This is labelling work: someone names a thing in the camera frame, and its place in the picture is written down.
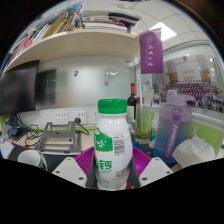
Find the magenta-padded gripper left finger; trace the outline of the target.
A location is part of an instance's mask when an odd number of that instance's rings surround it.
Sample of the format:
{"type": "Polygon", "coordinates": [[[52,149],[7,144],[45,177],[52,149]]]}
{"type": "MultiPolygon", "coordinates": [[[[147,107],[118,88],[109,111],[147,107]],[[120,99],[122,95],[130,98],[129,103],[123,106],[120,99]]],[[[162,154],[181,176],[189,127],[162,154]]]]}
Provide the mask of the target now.
{"type": "Polygon", "coordinates": [[[84,188],[94,188],[94,148],[91,147],[76,157],[66,157],[53,174],[84,188]]]}

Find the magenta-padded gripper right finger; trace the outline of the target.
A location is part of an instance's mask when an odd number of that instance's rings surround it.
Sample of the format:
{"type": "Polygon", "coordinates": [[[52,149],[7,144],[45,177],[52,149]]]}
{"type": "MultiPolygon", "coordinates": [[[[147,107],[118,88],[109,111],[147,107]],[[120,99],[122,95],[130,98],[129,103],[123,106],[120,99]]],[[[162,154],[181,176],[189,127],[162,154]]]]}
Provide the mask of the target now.
{"type": "Polygon", "coordinates": [[[173,171],[159,158],[151,158],[141,150],[133,148],[133,158],[128,183],[133,188],[143,187],[172,174],[173,171]]]}

